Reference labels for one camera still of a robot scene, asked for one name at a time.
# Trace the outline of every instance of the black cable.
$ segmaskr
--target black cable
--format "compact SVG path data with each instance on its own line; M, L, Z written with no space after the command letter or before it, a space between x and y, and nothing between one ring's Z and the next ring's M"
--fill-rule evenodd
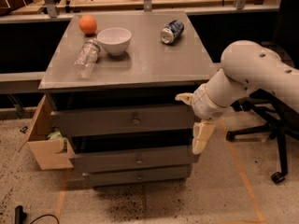
M42 217L54 217L57 220L57 224L59 224L59 219L55 215L53 215L53 214L42 215L42 216L36 218L35 220L33 220L32 222L30 222L30 224L33 224L34 222L36 222L37 220L41 219Z

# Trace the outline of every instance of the plastic water bottle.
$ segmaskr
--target plastic water bottle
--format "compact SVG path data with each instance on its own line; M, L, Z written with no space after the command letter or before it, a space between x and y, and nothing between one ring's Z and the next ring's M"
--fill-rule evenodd
M100 51L100 43L96 38L90 39L83 44L74 62L75 73L79 78L89 78L91 76Z

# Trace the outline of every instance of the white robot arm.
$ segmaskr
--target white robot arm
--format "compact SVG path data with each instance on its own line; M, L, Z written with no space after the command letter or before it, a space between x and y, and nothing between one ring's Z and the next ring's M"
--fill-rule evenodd
M191 105L202 121L194 123L194 154L205 148L214 131L213 120L225 113L230 105L252 92L263 89L274 94L299 112L299 71L280 60L271 49L251 41L237 41L221 55L221 70L194 93L181 93L176 100Z

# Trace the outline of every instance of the gray cabinet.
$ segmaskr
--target gray cabinet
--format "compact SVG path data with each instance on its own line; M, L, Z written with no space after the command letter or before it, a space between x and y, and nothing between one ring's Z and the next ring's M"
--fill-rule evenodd
M112 57L102 50L91 77L77 78L73 61L90 37L78 28L80 15L74 16L39 86L74 149L69 159L75 171L91 186L188 177L198 161L192 154L195 116L175 97L194 92L217 67L187 15L135 11L93 16L101 30L131 31L126 53ZM182 21L185 30L167 46L160 32L173 20Z

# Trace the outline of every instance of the speckled floor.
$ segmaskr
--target speckled floor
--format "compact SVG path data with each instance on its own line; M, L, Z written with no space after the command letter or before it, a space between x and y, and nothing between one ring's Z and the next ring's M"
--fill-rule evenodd
M227 130L261 121L233 110L216 122L216 131L186 181L90 188L72 170L41 171L29 147L18 152L30 123L26 113L0 110L0 223L14 223L22 205L24 223L54 214L62 224L295 224L299 212L299 146L288 140L289 175L275 185L279 167L276 141L266 134L225 141ZM35 223L56 223L44 217Z

